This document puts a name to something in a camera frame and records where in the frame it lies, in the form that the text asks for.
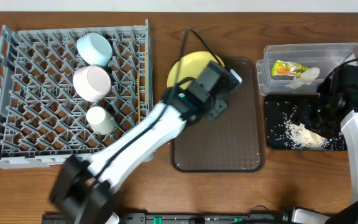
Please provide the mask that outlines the yellow plate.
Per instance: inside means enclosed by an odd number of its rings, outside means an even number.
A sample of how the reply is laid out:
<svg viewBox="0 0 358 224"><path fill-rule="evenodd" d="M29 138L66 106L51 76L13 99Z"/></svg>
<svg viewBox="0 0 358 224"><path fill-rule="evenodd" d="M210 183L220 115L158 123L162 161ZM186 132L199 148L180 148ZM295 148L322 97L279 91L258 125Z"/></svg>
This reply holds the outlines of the yellow plate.
<svg viewBox="0 0 358 224"><path fill-rule="evenodd" d="M181 58L181 68L178 75L178 82L186 77L198 78L209 61L218 62L209 52L197 51L185 55ZM171 68L167 78L167 88L174 85L175 75L177 74L179 62ZM180 85L181 89L187 89L190 82Z"/></svg>

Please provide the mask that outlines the white tissue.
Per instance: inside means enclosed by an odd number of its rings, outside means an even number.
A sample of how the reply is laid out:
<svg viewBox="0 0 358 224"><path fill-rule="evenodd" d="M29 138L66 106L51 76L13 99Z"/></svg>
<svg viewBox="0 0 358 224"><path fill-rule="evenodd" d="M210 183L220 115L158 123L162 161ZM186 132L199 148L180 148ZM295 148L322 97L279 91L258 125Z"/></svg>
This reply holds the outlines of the white tissue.
<svg viewBox="0 0 358 224"><path fill-rule="evenodd" d="M309 68L307 71L303 72L300 77L295 77L293 81L286 85L291 89L297 89L303 85L311 84L320 73L320 69L318 67Z"/></svg>

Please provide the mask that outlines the yellow snack wrapper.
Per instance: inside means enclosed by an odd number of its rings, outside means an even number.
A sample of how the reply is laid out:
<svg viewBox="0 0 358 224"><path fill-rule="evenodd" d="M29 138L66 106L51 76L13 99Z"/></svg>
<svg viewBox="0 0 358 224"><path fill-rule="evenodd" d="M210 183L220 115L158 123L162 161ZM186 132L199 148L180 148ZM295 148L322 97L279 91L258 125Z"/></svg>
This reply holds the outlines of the yellow snack wrapper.
<svg viewBox="0 0 358 224"><path fill-rule="evenodd" d="M277 60L272 67L271 76L284 75L300 77L302 73L309 69L309 67L305 67L299 63Z"/></svg>

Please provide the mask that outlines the small light green cup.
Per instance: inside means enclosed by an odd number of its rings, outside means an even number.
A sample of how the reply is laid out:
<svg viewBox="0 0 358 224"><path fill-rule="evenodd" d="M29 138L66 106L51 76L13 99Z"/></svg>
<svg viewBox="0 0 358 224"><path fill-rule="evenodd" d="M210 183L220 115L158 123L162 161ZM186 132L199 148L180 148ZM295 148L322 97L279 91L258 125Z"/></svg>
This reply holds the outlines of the small light green cup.
<svg viewBox="0 0 358 224"><path fill-rule="evenodd" d="M90 108L86 113L86 120L96 134L107 135L114 130L111 114L100 106Z"/></svg>

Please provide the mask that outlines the white pink-rimmed bowl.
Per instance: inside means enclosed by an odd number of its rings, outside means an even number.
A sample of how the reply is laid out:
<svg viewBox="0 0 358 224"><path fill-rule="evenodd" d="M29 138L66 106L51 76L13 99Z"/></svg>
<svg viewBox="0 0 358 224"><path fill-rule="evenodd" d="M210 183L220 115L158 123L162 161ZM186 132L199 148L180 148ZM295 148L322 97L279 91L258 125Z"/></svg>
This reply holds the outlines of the white pink-rimmed bowl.
<svg viewBox="0 0 358 224"><path fill-rule="evenodd" d="M80 97L95 103L102 100L109 93L111 79L103 68L89 65L74 72L73 86Z"/></svg>

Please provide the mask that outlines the light blue bowl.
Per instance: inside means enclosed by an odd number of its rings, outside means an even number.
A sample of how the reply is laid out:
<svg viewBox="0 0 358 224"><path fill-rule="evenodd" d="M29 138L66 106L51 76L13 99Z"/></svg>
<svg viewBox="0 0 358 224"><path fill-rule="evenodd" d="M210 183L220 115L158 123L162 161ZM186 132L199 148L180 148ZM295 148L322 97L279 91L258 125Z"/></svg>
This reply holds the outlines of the light blue bowl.
<svg viewBox="0 0 358 224"><path fill-rule="evenodd" d="M98 33L92 32L80 37L76 47L81 58L89 65L105 67L112 58L110 43Z"/></svg>

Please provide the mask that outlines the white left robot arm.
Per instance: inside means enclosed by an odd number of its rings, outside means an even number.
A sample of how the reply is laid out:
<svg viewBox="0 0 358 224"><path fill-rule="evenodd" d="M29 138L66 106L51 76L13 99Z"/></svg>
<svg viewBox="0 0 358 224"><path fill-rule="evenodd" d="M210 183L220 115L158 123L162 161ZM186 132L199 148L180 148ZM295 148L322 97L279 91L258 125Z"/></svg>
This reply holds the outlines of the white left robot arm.
<svg viewBox="0 0 358 224"><path fill-rule="evenodd" d="M68 223L119 223L114 195L156 149L203 118L216 119L242 82L233 70L209 61L196 77L166 89L149 115L121 138L86 159L71 155L62 164L49 196Z"/></svg>

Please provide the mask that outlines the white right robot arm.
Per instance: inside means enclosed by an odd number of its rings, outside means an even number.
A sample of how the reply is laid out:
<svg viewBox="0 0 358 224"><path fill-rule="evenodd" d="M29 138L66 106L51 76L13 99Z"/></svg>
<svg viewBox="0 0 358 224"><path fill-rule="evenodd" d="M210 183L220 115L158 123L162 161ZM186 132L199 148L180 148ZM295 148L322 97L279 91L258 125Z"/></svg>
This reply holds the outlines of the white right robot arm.
<svg viewBox="0 0 358 224"><path fill-rule="evenodd" d="M290 223L358 223L358 66L344 62L317 85L318 100L300 102L292 117L294 124L321 137L344 136L351 173L351 204L327 216L304 208L293 209Z"/></svg>

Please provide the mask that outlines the clear plastic waste bin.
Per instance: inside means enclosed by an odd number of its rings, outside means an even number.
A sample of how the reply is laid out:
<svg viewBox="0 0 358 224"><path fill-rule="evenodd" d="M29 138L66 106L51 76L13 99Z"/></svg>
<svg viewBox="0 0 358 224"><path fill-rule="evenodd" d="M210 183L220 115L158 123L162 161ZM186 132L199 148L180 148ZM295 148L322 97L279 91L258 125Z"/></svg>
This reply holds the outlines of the clear plastic waste bin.
<svg viewBox="0 0 358 224"><path fill-rule="evenodd" d="M315 94L317 84L335 67L355 58L358 58L358 43L268 45L264 48L263 59L256 63L260 94ZM312 82L293 85L293 78L290 76L272 76L277 60L317 67L319 76Z"/></svg>

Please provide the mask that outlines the grey plastic dishwasher rack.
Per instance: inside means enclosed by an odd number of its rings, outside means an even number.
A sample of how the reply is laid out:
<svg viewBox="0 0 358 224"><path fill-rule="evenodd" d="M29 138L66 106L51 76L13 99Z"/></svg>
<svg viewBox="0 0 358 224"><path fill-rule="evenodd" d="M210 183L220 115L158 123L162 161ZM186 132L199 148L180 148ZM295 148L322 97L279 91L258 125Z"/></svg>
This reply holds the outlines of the grey plastic dishwasher rack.
<svg viewBox="0 0 358 224"><path fill-rule="evenodd" d="M84 67L76 42L98 33L111 44L107 65L111 90L98 106L107 110L114 130L95 134L86 120L93 103L74 89L75 70ZM138 124L137 72L141 120L153 106L152 33L148 24L118 27L21 30L0 33L0 168L61 164L72 154L87 157L109 146ZM149 105L145 104L144 52L148 53Z"/></svg>

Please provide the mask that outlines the dark brown serving tray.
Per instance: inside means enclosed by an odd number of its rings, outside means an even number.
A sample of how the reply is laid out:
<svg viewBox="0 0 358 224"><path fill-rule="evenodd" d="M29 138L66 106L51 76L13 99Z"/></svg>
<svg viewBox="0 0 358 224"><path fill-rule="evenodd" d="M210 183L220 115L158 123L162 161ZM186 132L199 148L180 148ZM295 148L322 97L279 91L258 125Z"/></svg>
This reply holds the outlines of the dark brown serving tray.
<svg viewBox="0 0 358 224"><path fill-rule="evenodd" d="M265 164L265 144L255 63L227 58L242 78L216 120L203 119L172 141L171 163L180 172L257 172Z"/></svg>

